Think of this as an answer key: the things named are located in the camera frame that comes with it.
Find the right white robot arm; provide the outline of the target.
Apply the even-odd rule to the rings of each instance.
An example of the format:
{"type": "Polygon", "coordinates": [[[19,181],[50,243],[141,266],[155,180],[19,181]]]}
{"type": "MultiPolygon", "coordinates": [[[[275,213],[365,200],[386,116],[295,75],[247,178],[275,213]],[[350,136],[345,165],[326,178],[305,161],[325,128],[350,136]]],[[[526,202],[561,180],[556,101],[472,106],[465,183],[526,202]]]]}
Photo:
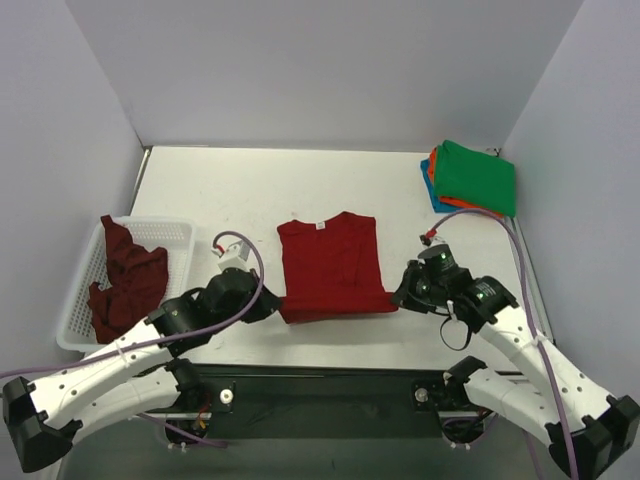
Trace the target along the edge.
{"type": "Polygon", "coordinates": [[[639,428],[639,405],[589,379],[538,329],[516,297],[490,276],[460,267],[448,245],[408,262],[395,305],[418,313],[447,311],[498,349],[527,379],[516,384],[467,356],[443,373],[443,395],[455,408],[478,406],[544,444],[568,476],[596,479],[627,452],[639,428]]]}

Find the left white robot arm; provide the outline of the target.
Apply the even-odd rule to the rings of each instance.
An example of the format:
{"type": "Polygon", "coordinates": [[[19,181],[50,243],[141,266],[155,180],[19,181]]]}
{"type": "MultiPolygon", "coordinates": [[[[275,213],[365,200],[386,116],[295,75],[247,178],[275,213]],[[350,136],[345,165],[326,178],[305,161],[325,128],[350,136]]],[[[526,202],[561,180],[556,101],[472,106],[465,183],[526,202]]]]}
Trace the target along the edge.
{"type": "Polygon", "coordinates": [[[22,471],[56,463],[80,440],[128,417],[172,406],[195,409],[203,389],[185,353],[280,306],[255,272],[231,267],[206,287],[163,302],[77,364],[34,380],[11,375],[2,388],[2,414],[22,471]]]}

